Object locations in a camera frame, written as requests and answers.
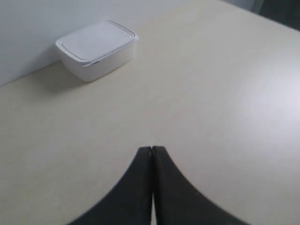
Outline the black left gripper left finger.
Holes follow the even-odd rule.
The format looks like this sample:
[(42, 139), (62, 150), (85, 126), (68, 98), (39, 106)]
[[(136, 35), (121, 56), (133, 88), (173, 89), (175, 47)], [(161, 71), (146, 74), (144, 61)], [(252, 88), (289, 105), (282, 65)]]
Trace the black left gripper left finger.
[(141, 147), (109, 193), (70, 224), (150, 225), (152, 175), (151, 147)]

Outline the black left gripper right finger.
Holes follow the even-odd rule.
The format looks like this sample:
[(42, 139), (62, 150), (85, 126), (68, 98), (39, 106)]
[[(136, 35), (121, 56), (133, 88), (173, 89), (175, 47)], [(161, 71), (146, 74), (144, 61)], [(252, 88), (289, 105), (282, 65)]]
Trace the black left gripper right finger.
[(153, 146), (153, 197), (158, 225), (239, 225), (240, 220), (202, 195), (163, 146)]

